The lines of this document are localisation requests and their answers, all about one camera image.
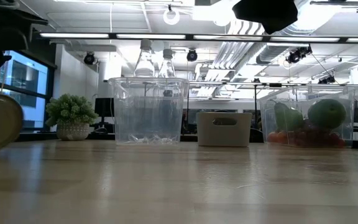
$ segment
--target bottle cap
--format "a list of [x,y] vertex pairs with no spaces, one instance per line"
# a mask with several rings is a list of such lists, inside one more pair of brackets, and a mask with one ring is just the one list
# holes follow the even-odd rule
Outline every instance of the bottle cap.
[[171,49],[164,49],[162,54],[165,59],[172,59],[172,50]]
[[152,42],[149,39],[143,39],[140,42],[140,49],[150,49]]

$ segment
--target computer monitor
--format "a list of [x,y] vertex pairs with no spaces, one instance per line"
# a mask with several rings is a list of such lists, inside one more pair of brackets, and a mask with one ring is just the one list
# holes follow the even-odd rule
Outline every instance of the computer monitor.
[[114,98],[97,98],[95,99],[94,112],[102,117],[114,117]]

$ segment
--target metal lid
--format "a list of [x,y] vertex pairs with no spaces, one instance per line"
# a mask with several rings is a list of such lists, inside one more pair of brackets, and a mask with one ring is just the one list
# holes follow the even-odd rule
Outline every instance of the metal lid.
[[0,148],[16,140],[22,129],[23,111],[10,96],[0,94]]
[[140,42],[140,49],[150,49],[152,46],[152,42],[149,39],[143,39]]
[[163,57],[165,59],[172,59],[172,50],[171,49],[164,49],[163,53]]

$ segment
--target potted plant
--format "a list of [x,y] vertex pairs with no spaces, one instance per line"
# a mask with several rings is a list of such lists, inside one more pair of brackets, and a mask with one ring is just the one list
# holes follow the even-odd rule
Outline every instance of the potted plant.
[[64,141],[80,141],[89,134],[89,126],[98,117],[92,104],[83,96],[64,94],[59,99],[51,99],[47,105],[49,119],[47,125],[57,124],[57,137]]

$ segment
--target table surface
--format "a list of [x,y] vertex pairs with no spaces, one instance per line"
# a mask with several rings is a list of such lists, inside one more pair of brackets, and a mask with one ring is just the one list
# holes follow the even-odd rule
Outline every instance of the table surface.
[[0,223],[358,223],[358,150],[17,142]]

